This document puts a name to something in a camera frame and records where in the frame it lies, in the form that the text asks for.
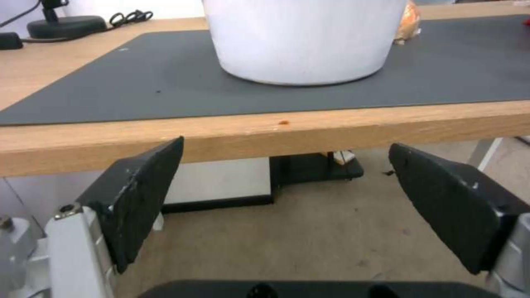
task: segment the white container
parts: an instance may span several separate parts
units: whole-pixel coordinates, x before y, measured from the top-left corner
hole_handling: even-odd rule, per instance
[[[407,0],[203,0],[221,67],[248,80],[331,84],[379,70]]]

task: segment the screw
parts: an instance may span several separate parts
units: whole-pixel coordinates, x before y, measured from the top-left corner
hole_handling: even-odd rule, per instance
[[[61,206],[59,210],[57,211],[57,213],[55,214],[54,219],[56,221],[62,220],[63,218],[67,218],[69,216],[76,215],[82,212],[83,212],[83,207],[81,207],[81,205],[78,202],[75,202],[72,204]]]
[[[9,216],[0,216],[0,230],[11,233],[15,229],[13,220]]]

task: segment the wooden table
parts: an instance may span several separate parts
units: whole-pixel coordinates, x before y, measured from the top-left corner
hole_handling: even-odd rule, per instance
[[[511,1],[421,7],[423,19],[530,14]],[[0,52],[0,109],[144,32],[206,29],[157,20],[81,40]],[[530,98],[498,103],[0,127],[0,177],[103,169],[186,137],[184,162],[530,134]]]

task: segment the cord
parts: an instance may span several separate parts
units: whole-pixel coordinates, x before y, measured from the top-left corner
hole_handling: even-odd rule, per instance
[[[125,16],[121,12],[115,13],[109,20],[111,27],[106,28],[105,30],[100,31],[98,33],[109,32],[109,31],[118,29],[119,27],[127,25],[127,24],[149,21],[152,17],[153,17],[153,12],[151,11],[143,12],[141,10],[135,10],[129,13],[127,16]],[[20,40],[21,42],[26,42],[26,43],[53,43],[53,42],[75,40],[75,39],[87,37],[92,34],[93,33],[89,33],[89,34],[83,34],[80,36],[68,37],[68,38],[54,38],[54,39],[24,39],[24,38],[21,38]]]
[[[33,6],[32,8],[30,8],[30,9],[26,10],[25,12],[20,13],[20,14],[18,14],[18,15],[16,15],[16,16],[10,18],[9,20],[6,20],[6,21],[0,23],[0,28],[2,28],[3,26],[6,26],[7,24],[12,23],[12,22],[14,22],[14,21],[20,19],[21,17],[27,15],[28,13],[30,13],[30,12],[36,10],[37,7],[39,7],[40,2],[41,2],[41,0],[38,0],[37,3],[35,4],[35,6]]]

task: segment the floor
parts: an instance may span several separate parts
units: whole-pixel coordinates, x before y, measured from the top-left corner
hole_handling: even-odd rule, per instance
[[[475,142],[418,146],[466,161]],[[389,170],[386,148],[357,151],[365,176],[295,185],[273,205],[166,216],[118,297],[174,279],[459,281],[482,285],[438,240]],[[487,170],[530,201],[530,147],[505,139]]]

